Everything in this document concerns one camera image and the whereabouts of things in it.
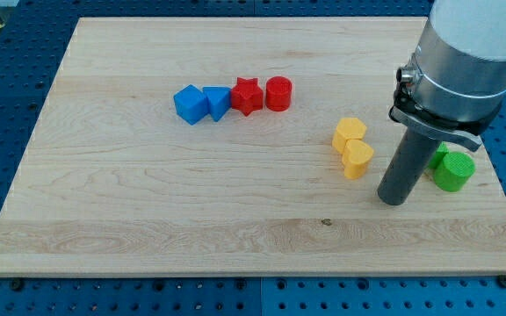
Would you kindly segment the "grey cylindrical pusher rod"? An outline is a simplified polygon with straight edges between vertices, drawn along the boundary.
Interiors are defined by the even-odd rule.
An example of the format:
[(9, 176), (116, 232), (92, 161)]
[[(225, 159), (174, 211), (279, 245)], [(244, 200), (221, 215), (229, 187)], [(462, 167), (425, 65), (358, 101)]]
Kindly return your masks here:
[(440, 140), (407, 129), (379, 183), (379, 198), (387, 205), (402, 205), (427, 169), (440, 143)]

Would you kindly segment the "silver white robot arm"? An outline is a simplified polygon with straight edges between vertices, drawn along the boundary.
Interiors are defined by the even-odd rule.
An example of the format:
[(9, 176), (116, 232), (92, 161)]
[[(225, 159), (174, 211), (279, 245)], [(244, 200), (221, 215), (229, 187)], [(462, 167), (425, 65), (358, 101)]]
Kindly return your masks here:
[(398, 68), (389, 117), (407, 130), (377, 189), (403, 204), (439, 145), (475, 152), (506, 95), (506, 0), (437, 0)]

